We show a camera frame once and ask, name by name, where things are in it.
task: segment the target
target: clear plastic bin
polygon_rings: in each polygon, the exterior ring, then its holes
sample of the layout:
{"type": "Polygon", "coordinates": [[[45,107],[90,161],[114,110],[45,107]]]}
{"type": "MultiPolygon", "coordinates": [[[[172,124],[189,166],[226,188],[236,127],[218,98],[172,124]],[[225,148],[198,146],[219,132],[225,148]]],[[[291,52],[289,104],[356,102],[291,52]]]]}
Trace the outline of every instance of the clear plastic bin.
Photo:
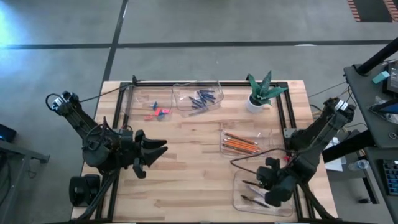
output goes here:
{"type": "Polygon", "coordinates": [[[235,173],[233,182],[233,207],[236,210],[282,217],[289,217],[293,214],[293,197],[287,202],[282,202],[280,207],[273,207],[272,205],[266,204],[264,197],[257,193],[259,192],[260,194],[264,195],[267,190],[251,185],[251,187],[257,191],[255,192],[248,187],[248,184],[243,183],[242,180],[254,183],[258,182],[254,174],[243,170],[237,171],[235,173]],[[252,200],[266,204],[269,206],[269,208],[263,207],[253,202],[248,202],[247,200],[244,200],[241,195],[245,195],[252,200]]]}
{"type": "Polygon", "coordinates": [[[195,81],[186,84],[175,84],[173,94],[177,109],[182,116],[194,116],[220,107],[224,99],[219,81],[195,81]]]}
{"type": "Polygon", "coordinates": [[[121,106],[121,118],[125,111],[131,119],[147,122],[170,121],[172,119],[172,88],[171,87],[134,87],[125,91],[121,106]]]}
{"type": "Polygon", "coordinates": [[[258,152],[264,152],[273,148],[278,147],[276,143],[274,143],[274,137],[272,135],[272,130],[262,130],[262,131],[243,131],[243,130],[235,130],[235,129],[222,129],[220,131],[220,152],[227,156],[248,156],[251,154],[255,154],[258,152]],[[248,141],[252,141],[257,144],[252,144],[256,149],[256,152],[250,152],[248,150],[241,149],[233,149],[230,146],[226,145],[226,141],[237,140],[230,135],[237,136],[239,138],[243,138],[248,141]]]}

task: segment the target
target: black metal frame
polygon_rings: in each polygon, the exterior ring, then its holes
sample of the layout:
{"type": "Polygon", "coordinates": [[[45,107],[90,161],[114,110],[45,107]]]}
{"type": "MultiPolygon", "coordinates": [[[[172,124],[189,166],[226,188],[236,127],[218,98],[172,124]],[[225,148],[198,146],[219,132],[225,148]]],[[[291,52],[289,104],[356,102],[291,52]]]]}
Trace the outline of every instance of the black metal frame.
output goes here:
{"type": "MultiPolygon", "coordinates": [[[[126,83],[126,82],[122,82],[120,83],[120,87],[122,86],[126,86],[127,84],[129,84],[130,82],[126,83]]],[[[175,84],[186,84],[188,82],[137,82],[134,87],[150,87],[150,86],[173,86],[175,84]]],[[[220,82],[221,86],[250,86],[249,82],[220,82]]],[[[287,87],[288,84],[287,82],[272,82],[271,86],[281,86],[281,87],[287,87]]],[[[130,89],[130,93],[128,94],[129,99],[127,101],[127,106],[126,109],[129,110],[130,109],[130,105],[131,105],[131,97],[132,97],[132,90],[133,90],[133,85],[131,85],[131,89],[130,89]]],[[[113,125],[112,128],[118,128],[118,121],[120,119],[120,112],[121,112],[121,106],[122,106],[122,102],[123,102],[123,96],[124,96],[124,92],[126,90],[126,88],[121,88],[119,90],[119,94],[118,94],[118,100],[116,102],[116,109],[115,109],[115,113],[114,113],[114,117],[113,117],[113,125]]],[[[290,94],[289,94],[289,90],[287,90],[285,93],[285,99],[286,99],[286,104],[287,104],[287,111],[289,114],[289,119],[290,119],[290,126],[291,128],[296,128],[296,122],[295,122],[295,117],[294,117],[294,112],[293,112],[293,106],[292,106],[292,102],[290,99],[290,94]]],[[[280,120],[280,127],[281,130],[287,128],[287,124],[286,124],[286,119],[285,119],[285,115],[284,115],[284,108],[282,105],[282,98],[280,96],[278,96],[276,98],[277,100],[277,107],[278,107],[278,112],[279,112],[279,120],[280,120]]],[[[123,125],[127,125],[128,124],[128,112],[125,113],[124,118],[123,118],[123,125]]],[[[284,137],[284,144],[287,145],[287,139],[284,137]]],[[[118,192],[118,183],[119,183],[119,172],[118,171],[118,176],[116,178],[116,180],[113,183],[113,187],[112,187],[112,191],[111,191],[111,196],[110,196],[110,203],[109,203],[109,208],[108,208],[108,215],[106,218],[102,218],[102,212],[103,212],[103,201],[98,205],[97,211],[96,211],[96,215],[95,215],[95,219],[94,220],[85,220],[83,221],[83,223],[86,222],[97,222],[97,223],[106,223],[106,222],[112,222],[113,221],[113,214],[114,214],[114,206],[116,203],[116,197],[117,197],[117,192],[118,192]]],[[[297,218],[300,221],[301,219],[303,219],[303,211],[302,211],[302,207],[301,207],[301,201],[300,201],[300,195],[299,195],[299,191],[298,188],[296,187],[294,190],[294,202],[295,202],[295,208],[296,208],[296,213],[297,213],[297,218]]],[[[307,199],[307,208],[308,208],[308,214],[309,214],[309,218],[310,219],[314,219],[315,215],[313,213],[313,208],[311,206],[311,204],[309,203],[308,199],[307,199]]]]}

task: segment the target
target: teal box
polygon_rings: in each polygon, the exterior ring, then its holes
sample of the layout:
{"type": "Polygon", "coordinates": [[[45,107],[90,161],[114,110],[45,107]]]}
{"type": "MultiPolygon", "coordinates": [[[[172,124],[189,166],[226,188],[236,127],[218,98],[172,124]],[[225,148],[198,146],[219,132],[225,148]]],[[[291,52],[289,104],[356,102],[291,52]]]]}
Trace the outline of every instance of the teal box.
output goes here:
{"type": "Polygon", "coordinates": [[[378,75],[376,75],[372,81],[374,84],[378,84],[379,82],[385,80],[386,78],[390,77],[390,74],[387,71],[384,71],[378,75]]]}

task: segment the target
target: black cable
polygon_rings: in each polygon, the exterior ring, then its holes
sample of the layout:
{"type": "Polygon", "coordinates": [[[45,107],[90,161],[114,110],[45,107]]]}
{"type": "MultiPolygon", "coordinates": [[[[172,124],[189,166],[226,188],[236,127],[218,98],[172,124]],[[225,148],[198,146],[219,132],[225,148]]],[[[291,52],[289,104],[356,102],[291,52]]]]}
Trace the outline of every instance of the black cable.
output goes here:
{"type": "Polygon", "coordinates": [[[364,123],[358,123],[358,124],[353,124],[353,125],[345,126],[345,128],[352,128],[352,127],[358,126],[358,125],[360,125],[360,124],[362,124],[363,126],[365,126],[366,128],[368,128],[368,126],[367,126],[366,124],[364,124],[364,123]]]}
{"type": "Polygon", "coordinates": [[[321,108],[319,108],[319,107],[316,106],[316,105],[310,105],[310,106],[312,106],[313,108],[317,109],[318,111],[322,111],[321,108]]]}
{"type": "Polygon", "coordinates": [[[90,147],[90,144],[89,144],[87,138],[88,138],[88,136],[91,136],[91,135],[94,134],[93,131],[94,131],[95,129],[97,129],[97,128],[99,128],[99,127],[102,127],[102,126],[103,126],[103,124],[98,124],[97,126],[95,126],[94,128],[91,128],[91,130],[88,131],[88,133],[86,134],[86,136],[83,138],[83,147],[84,147],[84,148],[87,148],[88,150],[91,150],[91,151],[95,151],[95,150],[97,150],[98,148],[100,148],[100,143],[98,143],[98,144],[97,144],[97,147],[96,147],[95,149],[92,149],[92,148],[90,147]]]}
{"type": "Polygon", "coordinates": [[[243,160],[243,159],[250,159],[250,158],[253,158],[253,157],[257,157],[257,156],[260,156],[260,155],[263,155],[263,154],[267,154],[268,152],[272,152],[272,151],[276,151],[276,150],[280,150],[280,151],[284,151],[284,152],[291,152],[291,153],[296,152],[296,151],[290,151],[290,150],[286,150],[286,149],[275,148],[275,149],[270,149],[270,150],[268,150],[268,151],[260,152],[260,153],[254,154],[254,155],[244,156],[244,157],[240,157],[240,158],[237,158],[237,159],[233,159],[233,160],[231,160],[229,163],[232,164],[232,166],[235,166],[235,167],[238,168],[238,169],[245,170],[246,172],[249,172],[249,173],[251,173],[251,174],[257,175],[257,172],[254,172],[254,171],[252,171],[252,170],[249,170],[249,169],[246,169],[246,168],[244,168],[244,167],[241,167],[241,166],[235,164],[234,162],[240,161],[240,160],[243,160]]]}
{"type": "Polygon", "coordinates": [[[346,82],[344,81],[344,82],[342,82],[342,83],[339,83],[339,84],[337,84],[337,85],[334,85],[334,86],[332,86],[332,87],[329,87],[329,88],[327,88],[326,90],[322,90],[322,91],[320,91],[320,92],[318,92],[318,93],[314,93],[314,94],[310,95],[309,98],[311,98],[311,97],[313,97],[313,96],[316,96],[316,95],[319,95],[319,94],[321,94],[321,93],[323,93],[323,92],[326,92],[326,91],[328,91],[328,90],[330,90],[330,89],[332,89],[332,88],[338,87],[338,86],[340,86],[340,85],[342,85],[342,84],[344,84],[344,83],[346,83],[346,82]]]}
{"type": "Polygon", "coordinates": [[[107,95],[107,94],[112,93],[112,92],[114,92],[114,91],[116,91],[116,90],[119,90],[119,89],[124,88],[124,87],[131,86],[131,85],[133,85],[133,83],[129,83],[129,84],[126,84],[126,85],[117,87],[116,89],[113,89],[113,90],[111,90],[111,91],[107,91],[106,93],[100,94],[100,95],[98,95],[98,96],[93,96],[93,97],[90,97],[90,98],[87,98],[87,99],[84,99],[84,100],[80,100],[80,103],[83,103],[83,102],[86,102],[86,101],[89,101],[89,100],[94,100],[94,99],[96,99],[96,98],[99,98],[99,97],[101,97],[101,96],[107,95]]]}
{"type": "Polygon", "coordinates": [[[348,102],[348,100],[349,99],[352,99],[353,101],[354,101],[354,104],[355,104],[355,108],[357,108],[358,107],[358,105],[356,104],[356,101],[354,100],[354,98],[353,98],[353,92],[351,91],[351,88],[350,87],[348,87],[348,98],[347,98],[347,100],[346,100],[346,102],[348,102]]]}

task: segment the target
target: succulent plant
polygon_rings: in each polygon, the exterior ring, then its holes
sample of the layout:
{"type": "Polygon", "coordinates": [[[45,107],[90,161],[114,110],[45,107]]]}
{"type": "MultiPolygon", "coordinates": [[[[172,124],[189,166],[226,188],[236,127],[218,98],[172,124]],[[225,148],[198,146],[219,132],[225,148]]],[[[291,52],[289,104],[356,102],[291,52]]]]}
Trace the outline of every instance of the succulent plant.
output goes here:
{"type": "Polygon", "coordinates": [[[248,74],[248,79],[252,88],[251,93],[251,102],[254,105],[260,106],[264,104],[271,105],[271,98],[279,96],[283,93],[287,88],[274,87],[269,89],[269,85],[271,83],[272,74],[271,71],[264,77],[261,84],[256,82],[256,79],[250,74],[248,74]]]}

